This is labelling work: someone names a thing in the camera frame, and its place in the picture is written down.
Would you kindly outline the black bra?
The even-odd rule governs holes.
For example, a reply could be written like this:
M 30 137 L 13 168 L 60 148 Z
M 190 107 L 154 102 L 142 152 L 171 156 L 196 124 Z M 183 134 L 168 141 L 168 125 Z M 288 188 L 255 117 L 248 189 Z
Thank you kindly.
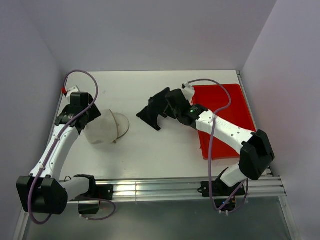
M 170 116 L 168 113 L 169 104 L 166 100 L 166 94 L 169 92 L 170 88 L 166 87 L 164 90 L 150 97 L 148 100 L 148 105 L 136 114 L 138 118 L 156 131 L 161 130 L 158 125 L 158 116 L 163 118 Z

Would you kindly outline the white mesh laundry bag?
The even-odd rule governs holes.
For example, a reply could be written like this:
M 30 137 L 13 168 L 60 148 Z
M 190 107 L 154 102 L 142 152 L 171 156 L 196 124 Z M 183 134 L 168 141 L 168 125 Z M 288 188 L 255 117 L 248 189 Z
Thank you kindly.
M 116 144 L 128 133 L 130 126 L 130 121 L 124 114 L 106 109 L 85 127 L 84 135 L 93 147 L 105 147 Z

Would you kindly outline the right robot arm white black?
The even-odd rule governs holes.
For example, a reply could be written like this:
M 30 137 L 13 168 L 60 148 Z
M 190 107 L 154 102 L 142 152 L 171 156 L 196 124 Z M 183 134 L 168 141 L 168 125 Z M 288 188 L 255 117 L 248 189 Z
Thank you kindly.
M 229 194 L 235 185 L 246 179 L 257 181 L 275 159 L 264 131 L 241 128 L 202 105 L 191 105 L 181 89 L 170 91 L 165 99 L 181 124 L 210 134 L 239 154 L 239 162 L 224 170 L 215 181 L 220 194 Z

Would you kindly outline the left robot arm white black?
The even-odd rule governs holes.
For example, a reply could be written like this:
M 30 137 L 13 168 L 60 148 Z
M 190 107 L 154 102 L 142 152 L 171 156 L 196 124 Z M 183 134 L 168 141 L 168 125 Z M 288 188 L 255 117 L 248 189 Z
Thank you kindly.
M 16 182 L 18 195 L 25 212 L 60 215 L 67 202 L 79 196 L 86 200 L 96 197 L 98 188 L 95 177 L 75 175 L 70 183 L 60 183 L 63 165 L 81 132 L 101 116 L 87 92 L 72 92 L 69 104 L 56 117 L 52 137 L 37 165 L 27 176 Z

